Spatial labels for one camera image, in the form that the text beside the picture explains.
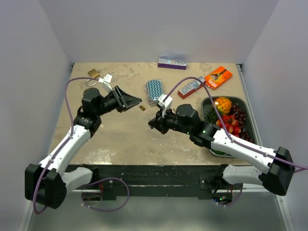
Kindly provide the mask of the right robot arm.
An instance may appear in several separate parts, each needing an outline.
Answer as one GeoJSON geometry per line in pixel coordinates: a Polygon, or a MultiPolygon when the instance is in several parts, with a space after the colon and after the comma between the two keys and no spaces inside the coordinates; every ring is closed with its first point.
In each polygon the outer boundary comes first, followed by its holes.
{"type": "Polygon", "coordinates": [[[287,194],[295,172],[288,149],[265,148],[231,135],[215,124],[202,121],[190,104],[178,106],[175,112],[161,107],[148,124],[162,134],[169,130],[187,134],[197,146],[221,151],[249,163],[245,167],[226,166],[214,177],[218,188],[247,183],[261,185],[276,195],[287,194]]]}

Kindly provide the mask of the small brass padlock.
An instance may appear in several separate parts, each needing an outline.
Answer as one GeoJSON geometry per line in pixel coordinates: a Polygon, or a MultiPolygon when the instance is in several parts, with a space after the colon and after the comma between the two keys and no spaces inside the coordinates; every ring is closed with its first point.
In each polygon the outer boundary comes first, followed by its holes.
{"type": "Polygon", "coordinates": [[[141,104],[138,104],[138,107],[139,107],[142,111],[145,111],[145,110],[146,110],[146,108],[145,108],[143,105],[141,105],[141,104]]]}

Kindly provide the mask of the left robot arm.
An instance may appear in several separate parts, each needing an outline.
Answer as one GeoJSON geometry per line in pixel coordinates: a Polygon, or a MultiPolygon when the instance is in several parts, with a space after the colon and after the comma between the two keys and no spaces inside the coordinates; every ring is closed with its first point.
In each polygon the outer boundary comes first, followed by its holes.
{"type": "Polygon", "coordinates": [[[140,104],[138,97],[125,93],[119,86],[102,96],[97,88],[86,89],[73,124],[56,148],[37,165],[25,169],[25,198],[57,209],[66,195],[81,187],[96,188],[100,177],[88,166],[66,172],[73,157],[101,125],[101,116],[113,110],[125,112],[140,104]]]}

